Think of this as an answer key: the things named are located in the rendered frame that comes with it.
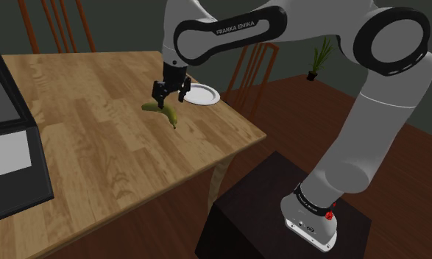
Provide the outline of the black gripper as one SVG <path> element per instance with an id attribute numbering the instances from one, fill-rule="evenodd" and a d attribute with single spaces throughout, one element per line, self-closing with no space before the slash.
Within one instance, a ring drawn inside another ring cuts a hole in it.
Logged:
<path id="1" fill-rule="evenodd" d="M 163 109 L 164 100 L 169 92 L 179 91 L 178 101 L 184 101 L 185 95 L 191 90 L 191 78 L 186 76 L 186 70 L 186 66 L 163 64 L 163 82 L 154 81 L 152 87 L 152 97 L 160 109 Z"/>

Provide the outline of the green yellow banana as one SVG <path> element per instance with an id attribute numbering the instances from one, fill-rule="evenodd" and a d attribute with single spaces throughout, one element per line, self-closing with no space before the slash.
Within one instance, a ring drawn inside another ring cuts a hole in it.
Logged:
<path id="1" fill-rule="evenodd" d="M 178 122 L 177 113 L 172 106 L 165 104 L 162 108 L 160 108 L 158 107 L 158 104 L 149 102 L 141 105 L 141 109 L 144 111 L 162 113 L 167 117 L 169 123 L 173 126 L 173 128 L 176 128 Z"/>

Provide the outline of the white round plate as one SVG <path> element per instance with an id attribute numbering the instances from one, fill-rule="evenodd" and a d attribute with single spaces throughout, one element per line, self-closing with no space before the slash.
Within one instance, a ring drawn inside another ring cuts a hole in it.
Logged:
<path id="1" fill-rule="evenodd" d="M 208 106 L 220 100 L 220 94 L 214 88 L 201 83 L 191 83 L 190 91 L 184 95 L 184 100 L 197 105 Z"/>

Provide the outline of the brown wooden chair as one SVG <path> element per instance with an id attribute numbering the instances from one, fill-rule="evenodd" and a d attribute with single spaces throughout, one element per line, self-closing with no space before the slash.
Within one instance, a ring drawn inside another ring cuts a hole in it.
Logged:
<path id="1" fill-rule="evenodd" d="M 75 43 L 74 34 L 71 28 L 71 22 L 69 21 L 68 12 L 65 4 L 65 0 L 38 0 L 43 12 L 46 16 L 49 29 L 52 33 L 55 46 L 57 47 L 58 53 L 78 53 L 77 45 Z M 40 54 L 37 38 L 35 31 L 32 26 L 31 18 L 26 6 L 25 0 L 17 0 L 18 7 L 21 12 L 21 17 L 24 22 L 26 34 L 31 46 L 33 54 Z M 79 18 L 82 24 L 83 31 L 85 33 L 88 46 L 91 52 L 96 52 L 96 47 L 93 41 L 88 20 L 82 5 L 81 0 L 74 0 L 77 7 Z"/>
<path id="2" fill-rule="evenodd" d="M 241 70 L 241 65 L 243 64 L 248 48 L 249 46 L 245 46 L 242 49 L 238 62 L 236 64 L 236 68 L 233 72 L 233 75 L 227 87 L 227 90 L 223 92 L 221 95 L 221 100 L 226 104 L 228 104 L 229 106 L 231 106 L 233 109 L 239 109 L 240 111 L 242 111 L 244 109 L 245 104 L 247 103 L 247 100 L 250 95 L 250 91 L 253 89 L 254 81 L 258 75 L 258 72 L 260 71 L 263 59 L 266 56 L 267 51 L 271 50 L 272 54 L 269 59 L 268 66 L 266 67 L 266 70 L 263 74 L 261 83 L 259 85 L 259 90 L 254 98 L 252 108 L 249 111 L 249 115 L 247 116 L 249 120 L 252 120 L 255 117 L 255 114 L 263 98 L 264 92 L 266 90 L 267 82 L 269 81 L 269 77 L 271 75 L 280 48 L 279 46 L 273 43 L 256 43 L 255 45 L 252 46 L 252 52 L 251 55 L 249 56 L 249 60 L 247 62 L 247 66 L 244 71 L 241 84 L 239 88 L 236 90 L 236 96 L 233 102 L 230 103 L 229 102 L 230 94 L 233 91 L 233 86 L 236 82 L 239 71 Z"/>

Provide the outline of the light wooden table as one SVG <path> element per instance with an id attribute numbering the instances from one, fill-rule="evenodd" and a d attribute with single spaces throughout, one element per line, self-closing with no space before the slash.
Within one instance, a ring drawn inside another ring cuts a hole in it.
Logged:
<path id="1" fill-rule="evenodd" d="M 167 97 L 178 115 L 142 110 L 162 77 L 159 52 L 4 57 L 40 131 L 54 198 L 0 221 L 0 259 L 41 259 L 213 169 L 213 202 L 227 167 L 264 132 L 224 102 Z"/>

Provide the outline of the dark robot stand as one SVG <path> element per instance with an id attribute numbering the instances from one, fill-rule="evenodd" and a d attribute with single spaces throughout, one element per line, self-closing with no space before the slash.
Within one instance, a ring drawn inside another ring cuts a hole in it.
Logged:
<path id="1" fill-rule="evenodd" d="M 339 199 L 335 246 L 320 252 L 286 227 L 281 199 L 306 173 L 273 152 L 221 195 L 208 215 L 195 254 L 199 259 L 364 259 L 371 220 Z"/>

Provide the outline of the green potted plant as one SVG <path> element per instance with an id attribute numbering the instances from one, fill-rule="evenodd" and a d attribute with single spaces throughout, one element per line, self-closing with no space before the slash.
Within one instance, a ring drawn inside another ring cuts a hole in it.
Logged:
<path id="1" fill-rule="evenodd" d="M 308 81 L 314 81 L 318 75 L 318 71 L 325 68 L 323 66 L 324 62 L 329 58 L 334 50 L 335 48 L 327 37 L 324 37 L 321 49 L 318 49 L 317 47 L 314 48 L 314 61 L 311 63 L 311 70 L 308 72 L 306 77 Z"/>

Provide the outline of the black open laptop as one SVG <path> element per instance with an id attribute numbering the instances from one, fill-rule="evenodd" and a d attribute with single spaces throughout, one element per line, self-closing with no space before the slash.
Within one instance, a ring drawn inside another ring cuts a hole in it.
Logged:
<path id="1" fill-rule="evenodd" d="M 53 198 L 37 123 L 0 54 L 0 220 Z"/>

